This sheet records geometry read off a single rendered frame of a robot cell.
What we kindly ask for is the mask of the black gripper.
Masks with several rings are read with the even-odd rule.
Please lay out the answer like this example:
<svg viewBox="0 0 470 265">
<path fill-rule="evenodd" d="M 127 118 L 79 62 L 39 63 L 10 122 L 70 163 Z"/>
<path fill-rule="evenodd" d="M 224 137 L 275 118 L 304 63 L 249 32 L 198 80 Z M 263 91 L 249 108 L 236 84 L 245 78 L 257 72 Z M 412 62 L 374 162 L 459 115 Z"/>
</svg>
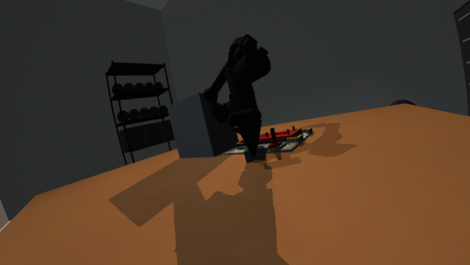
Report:
<svg viewBox="0 0 470 265">
<path fill-rule="evenodd" d="M 228 126 L 237 126 L 232 130 L 242 136 L 250 154 L 255 156 L 262 125 L 262 114 L 258 110 L 255 91 L 252 85 L 239 87 L 230 90 L 229 98 L 234 99 L 238 111 L 229 114 Z"/>
</svg>

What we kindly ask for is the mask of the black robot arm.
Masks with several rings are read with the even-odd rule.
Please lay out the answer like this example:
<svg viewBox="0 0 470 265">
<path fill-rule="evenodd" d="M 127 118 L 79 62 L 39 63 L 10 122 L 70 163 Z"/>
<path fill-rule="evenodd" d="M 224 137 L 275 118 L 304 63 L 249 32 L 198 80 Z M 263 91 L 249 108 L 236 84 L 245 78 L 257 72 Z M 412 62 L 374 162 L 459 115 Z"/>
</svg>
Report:
<svg viewBox="0 0 470 265">
<path fill-rule="evenodd" d="M 239 87 L 251 85 L 261 77 L 265 77 L 271 70 L 271 63 L 267 57 L 268 51 L 262 47 L 257 49 L 257 42 L 246 34 L 238 37 L 229 47 L 228 60 L 213 85 L 204 90 L 203 95 L 211 103 L 212 117 L 218 123 L 226 123 L 230 113 L 237 112 L 233 98 L 220 104 L 217 102 L 218 92 L 223 84 L 228 83 L 229 91 Z"/>
</svg>

